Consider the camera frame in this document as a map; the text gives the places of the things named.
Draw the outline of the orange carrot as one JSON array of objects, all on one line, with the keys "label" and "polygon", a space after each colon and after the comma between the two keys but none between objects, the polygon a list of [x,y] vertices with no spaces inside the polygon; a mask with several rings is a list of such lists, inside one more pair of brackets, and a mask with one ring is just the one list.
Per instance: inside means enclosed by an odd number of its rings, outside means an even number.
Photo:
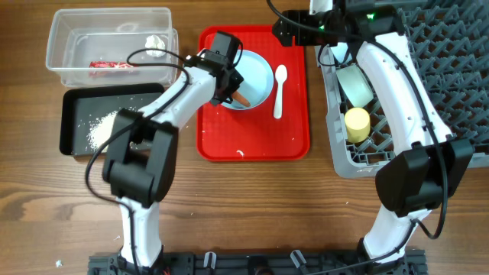
[{"label": "orange carrot", "polygon": [[244,107],[250,107],[251,103],[238,91],[232,94],[232,98],[234,101],[238,102],[240,105]]}]

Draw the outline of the large light blue plate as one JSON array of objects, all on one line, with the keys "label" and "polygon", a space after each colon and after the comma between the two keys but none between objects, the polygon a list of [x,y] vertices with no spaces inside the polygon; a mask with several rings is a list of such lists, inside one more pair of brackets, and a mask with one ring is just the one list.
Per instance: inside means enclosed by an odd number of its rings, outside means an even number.
[{"label": "large light blue plate", "polygon": [[259,54],[244,50],[236,70],[244,78],[237,92],[248,100],[250,106],[244,106],[235,99],[231,104],[222,103],[226,108],[244,111],[263,103],[274,87],[274,73],[269,63]]}]

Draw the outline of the white plastic spoon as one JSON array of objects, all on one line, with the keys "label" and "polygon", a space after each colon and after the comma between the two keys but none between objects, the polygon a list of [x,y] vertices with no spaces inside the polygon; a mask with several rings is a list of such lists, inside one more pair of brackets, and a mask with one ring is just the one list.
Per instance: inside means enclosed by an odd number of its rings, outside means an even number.
[{"label": "white plastic spoon", "polygon": [[275,80],[277,81],[277,94],[274,104],[273,116],[275,119],[281,119],[283,114],[283,84],[287,80],[287,68],[280,64],[275,72]]}]

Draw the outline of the white tissue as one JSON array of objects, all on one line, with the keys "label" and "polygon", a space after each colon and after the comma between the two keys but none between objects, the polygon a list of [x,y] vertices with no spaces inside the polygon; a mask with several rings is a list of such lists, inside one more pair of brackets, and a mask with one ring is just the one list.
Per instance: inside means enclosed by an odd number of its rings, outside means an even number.
[{"label": "white tissue", "polygon": [[144,46],[147,48],[146,54],[150,57],[160,58],[166,54],[166,43],[155,34],[146,38]]}]

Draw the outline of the green bowl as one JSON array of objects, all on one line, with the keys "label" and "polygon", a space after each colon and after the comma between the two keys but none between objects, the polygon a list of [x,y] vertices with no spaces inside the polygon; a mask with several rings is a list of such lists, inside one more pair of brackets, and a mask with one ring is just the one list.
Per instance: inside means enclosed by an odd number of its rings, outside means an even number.
[{"label": "green bowl", "polygon": [[367,78],[356,64],[339,69],[336,75],[347,99],[354,107],[363,108],[374,98]]}]

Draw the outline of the yellow plastic cup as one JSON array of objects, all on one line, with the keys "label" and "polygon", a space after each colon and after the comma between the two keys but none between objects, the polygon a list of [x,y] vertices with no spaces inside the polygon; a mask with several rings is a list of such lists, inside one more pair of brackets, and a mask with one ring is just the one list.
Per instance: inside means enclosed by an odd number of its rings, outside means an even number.
[{"label": "yellow plastic cup", "polygon": [[345,113],[345,126],[348,142],[362,142],[370,134],[370,115],[363,108],[351,108]]}]

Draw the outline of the red snack wrapper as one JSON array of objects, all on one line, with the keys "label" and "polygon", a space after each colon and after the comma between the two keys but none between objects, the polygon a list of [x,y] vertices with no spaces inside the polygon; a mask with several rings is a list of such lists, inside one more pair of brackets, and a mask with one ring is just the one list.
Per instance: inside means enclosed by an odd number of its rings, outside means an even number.
[{"label": "red snack wrapper", "polygon": [[89,67],[93,68],[93,71],[89,72],[89,75],[93,78],[116,75],[121,73],[120,70],[134,68],[134,66],[126,62],[115,61],[92,61]]}]

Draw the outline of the white rice pile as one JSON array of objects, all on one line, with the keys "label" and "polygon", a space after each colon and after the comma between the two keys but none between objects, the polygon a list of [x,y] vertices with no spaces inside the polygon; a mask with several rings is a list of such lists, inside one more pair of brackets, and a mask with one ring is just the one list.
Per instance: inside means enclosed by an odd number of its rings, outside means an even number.
[{"label": "white rice pile", "polygon": [[121,109],[136,112],[159,96],[160,93],[143,93],[78,99],[73,154],[93,154],[111,136],[115,116]]}]

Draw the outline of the light blue rice bowl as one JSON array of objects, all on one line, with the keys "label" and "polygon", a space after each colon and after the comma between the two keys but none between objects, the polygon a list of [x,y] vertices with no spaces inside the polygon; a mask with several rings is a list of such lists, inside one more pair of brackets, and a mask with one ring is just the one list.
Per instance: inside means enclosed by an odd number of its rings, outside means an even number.
[{"label": "light blue rice bowl", "polygon": [[331,47],[330,50],[333,53],[335,62],[338,66],[345,65],[346,63],[352,61],[352,57],[346,43],[339,42],[336,46]]}]

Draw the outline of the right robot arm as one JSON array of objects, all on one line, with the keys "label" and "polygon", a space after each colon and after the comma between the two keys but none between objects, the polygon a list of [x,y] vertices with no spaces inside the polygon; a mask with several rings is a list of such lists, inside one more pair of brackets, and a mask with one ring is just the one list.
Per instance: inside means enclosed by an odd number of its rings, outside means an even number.
[{"label": "right robot arm", "polygon": [[321,11],[288,10],[277,17],[272,31],[285,47],[346,43],[374,88],[395,156],[376,173],[381,208],[360,249],[369,264],[393,263],[432,210],[447,212],[471,161],[471,142],[454,136],[431,103],[394,6],[328,1]]}]

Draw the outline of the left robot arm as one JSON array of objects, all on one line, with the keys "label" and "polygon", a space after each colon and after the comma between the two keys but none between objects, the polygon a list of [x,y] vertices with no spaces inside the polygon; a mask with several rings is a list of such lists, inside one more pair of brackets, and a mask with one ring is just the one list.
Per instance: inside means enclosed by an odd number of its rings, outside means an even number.
[{"label": "left robot arm", "polygon": [[183,59],[179,78],[159,98],[115,116],[102,145],[107,150],[102,178],[125,217],[118,255],[124,272],[163,271],[157,209],[173,182],[179,130],[206,103],[232,102],[244,80],[236,69],[242,52],[237,37],[217,32],[209,49]]}]

